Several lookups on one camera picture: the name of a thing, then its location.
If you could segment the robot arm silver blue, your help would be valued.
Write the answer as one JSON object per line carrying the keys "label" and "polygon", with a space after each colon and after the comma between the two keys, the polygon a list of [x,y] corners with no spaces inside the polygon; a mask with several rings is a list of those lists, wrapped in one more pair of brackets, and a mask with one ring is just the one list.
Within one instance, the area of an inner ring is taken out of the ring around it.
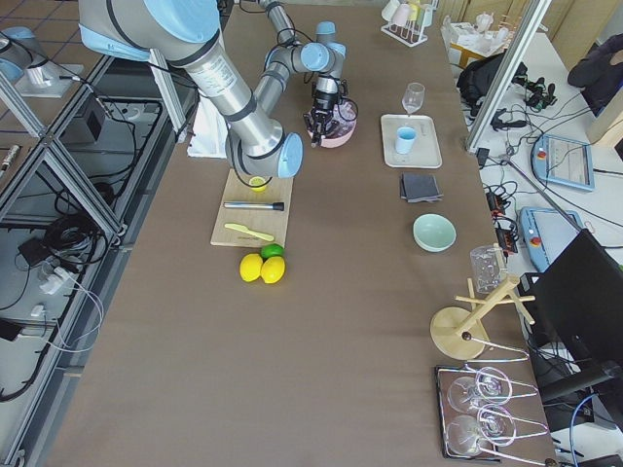
{"label": "robot arm silver blue", "polygon": [[265,15],[275,29],[276,42],[279,46],[298,46],[302,44],[303,38],[306,38],[309,43],[328,44],[335,41],[337,30],[332,21],[320,22],[316,27],[315,37],[312,38],[295,26],[281,1],[248,0],[236,1],[236,4],[246,13]]}
{"label": "robot arm silver blue", "polygon": [[79,26],[83,44],[100,54],[145,61],[160,51],[184,69],[230,127],[226,154],[235,169],[262,177],[291,178],[304,154],[299,134],[288,133],[270,114],[296,73],[315,72],[312,107],[304,118],[313,146],[320,144],[341,100],[347,49],[336,40],[333,22],[316,28],[304,44],[277,1],[262,1],[277,33],[277,49],[267,55],[257,88],[241,77],[220,43],[214,1],[82,1]]}

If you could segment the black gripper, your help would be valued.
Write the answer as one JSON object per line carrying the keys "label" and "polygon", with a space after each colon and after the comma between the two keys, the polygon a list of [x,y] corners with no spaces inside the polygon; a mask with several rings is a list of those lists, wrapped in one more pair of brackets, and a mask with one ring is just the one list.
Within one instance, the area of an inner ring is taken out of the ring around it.
{"label": "black gripper", "polygon": [[339,87],[332,77],[319,77],[312,91],[311,112],[303,115],[311,145],[319,147],[332,128],[333,110],[339,100]]}

